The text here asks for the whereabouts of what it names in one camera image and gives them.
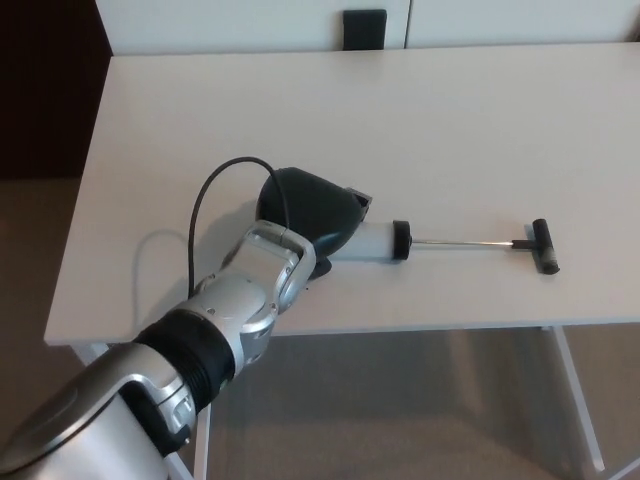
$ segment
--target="black rubber ring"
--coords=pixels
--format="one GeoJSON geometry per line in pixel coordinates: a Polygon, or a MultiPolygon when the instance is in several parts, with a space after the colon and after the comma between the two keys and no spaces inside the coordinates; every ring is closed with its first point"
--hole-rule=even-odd
{"type": "Polygon", "coordinates": [[[196,413],[235,375],[231,347],[222,333],[194,312],[172,310],[134,340],[173,365],[193,395],[196,413]]]}
{"type": "Polygon", "coordinates": [[[393,221],[393,260],[406,260],[411,250],[411,228],[404,220],[393,221]]]}

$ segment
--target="table top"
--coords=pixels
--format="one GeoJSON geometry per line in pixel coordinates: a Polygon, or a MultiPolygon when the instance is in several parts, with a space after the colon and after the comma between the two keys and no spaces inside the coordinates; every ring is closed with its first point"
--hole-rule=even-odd
{"type": "MultiPolygon", "coordinates": [[[[336,262],[277,334],[639,321],[639,84],[634,44],[115,57],[45,339],[128,339],[182,300],[197,192],[242,155],[363,191],[369,221],[415,236],[524,238],[545,217],[562,269],[464,249],[336,262]]],[[[196,279],[265,178],[245,165],[212,184],[196,279]]]]}

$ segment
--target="black cable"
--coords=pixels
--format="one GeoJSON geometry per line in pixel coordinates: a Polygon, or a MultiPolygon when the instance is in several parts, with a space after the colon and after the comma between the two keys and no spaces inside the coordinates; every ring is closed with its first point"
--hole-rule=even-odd
{"type": "Polygon", "coordinates": [[[202,188],[200,189],[200,193],[198,193],[198,197],[196,198],[196,203],[193,205],[193,212],[191,212],[191,221],[189,222],[189,239],[187,242],[187,256],[189,263],[189,298],[193,297],[193,293],[195,290],[195,271],[194,271],[194,262],[193,262],[193,244],[194,237],[196,233],[196,220],[198,218],[198,212],[200,211],[200,205],[202,204],[202,199],[204,198],[205,193],[207,193],[207,189],[211,182],[215,180],[215,178],[220,175],[224,170],[229,168],[232,165],[236,165],[238,163],[255,163],[264,167],[268,172],[271,178],[273,179],[273,183],[276,187],[276,191],[280,196],[280,201],[282,202],[282,212],[284,213],[284,226],[289,229],[289,207],[287,205],[287,199],[284,195],[284,190],[282,190],[282,186],[280,185],[280,181],[276,176],[276,172],[273,171],[271,165],[269,165],[264,160],[261,160],[256,157],[238,157],[233,160],[229,160],[224,162],[218,168],[216,168],[209,178],[205,180],[202,188]]]}

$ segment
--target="white cabinet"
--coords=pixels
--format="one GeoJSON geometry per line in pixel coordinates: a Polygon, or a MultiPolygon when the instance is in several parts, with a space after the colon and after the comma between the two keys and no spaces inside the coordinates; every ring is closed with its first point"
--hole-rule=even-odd
{"type": "Polygon", "coordinates": [[[98,0],[115,55],[335,50],[341,12],[387,10],[386,48],[404,46],[409,0],[98,0]]]}
{"type": "Polygon", "coordinates": [[[615,42],[637,0],[413,0],[408,47],[615,42]]]}

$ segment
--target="dark wall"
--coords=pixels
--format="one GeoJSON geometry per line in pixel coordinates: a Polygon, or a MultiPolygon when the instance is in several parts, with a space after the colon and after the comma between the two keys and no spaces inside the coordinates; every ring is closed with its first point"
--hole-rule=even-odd
{"type": "Polygon", "coordinates": [[[82,174],[111,47],[94,0],[0,12],[0,178],[82,174]]]}

